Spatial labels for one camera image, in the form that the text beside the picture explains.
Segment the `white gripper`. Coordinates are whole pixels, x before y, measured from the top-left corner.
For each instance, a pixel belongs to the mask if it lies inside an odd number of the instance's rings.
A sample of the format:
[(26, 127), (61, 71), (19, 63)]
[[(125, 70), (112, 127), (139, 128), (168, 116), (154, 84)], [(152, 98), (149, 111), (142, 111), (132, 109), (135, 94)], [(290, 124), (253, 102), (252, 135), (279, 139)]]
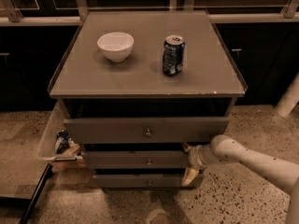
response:
[(188, 152), (188, 162), (192, 167), (187, 167), (181, 181), (181, 185), (186, 187), (190, 185), (198, 176), (200, 169), (205, 169), (206, 165), (203, 163), (200, 155), (202, 154), (201, 146), (190, 146), (186, 142), (181, 143), (185, 152)]

